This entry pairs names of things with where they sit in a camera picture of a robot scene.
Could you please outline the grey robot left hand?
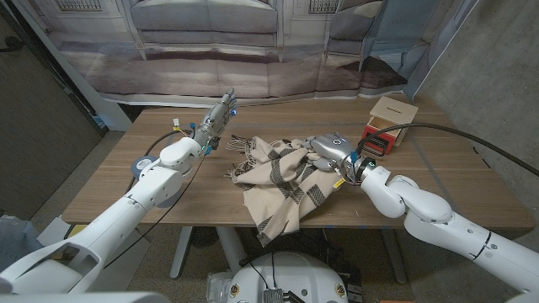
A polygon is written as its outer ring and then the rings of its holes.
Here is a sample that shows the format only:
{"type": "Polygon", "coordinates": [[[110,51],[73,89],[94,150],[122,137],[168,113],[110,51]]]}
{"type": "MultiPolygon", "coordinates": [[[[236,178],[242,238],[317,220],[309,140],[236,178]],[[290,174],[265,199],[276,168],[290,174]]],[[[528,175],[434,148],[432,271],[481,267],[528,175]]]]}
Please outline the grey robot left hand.
{"type": "Polygon", "coordinates": [[[204,116],[195,127],[192,138],[205,151],[208,147],[216,150],[221,134],[224,132],[229,120],[237,114],[234,88],[230,88],[204,116]]]}

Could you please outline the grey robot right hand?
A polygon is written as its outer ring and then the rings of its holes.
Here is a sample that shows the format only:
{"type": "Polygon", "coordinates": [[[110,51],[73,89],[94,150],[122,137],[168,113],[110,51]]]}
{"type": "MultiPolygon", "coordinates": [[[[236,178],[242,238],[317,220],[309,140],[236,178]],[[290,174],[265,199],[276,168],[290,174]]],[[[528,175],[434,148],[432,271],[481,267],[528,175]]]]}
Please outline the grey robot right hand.
{"type": "Polygon", "coordinates": [[[338,132],[308,137],[302,147],[318,155],[312,164],[323,171],[335,171],[346,183],[361,184],[376,168],[376,160],[361,156],[352,144],[338,132]]]}

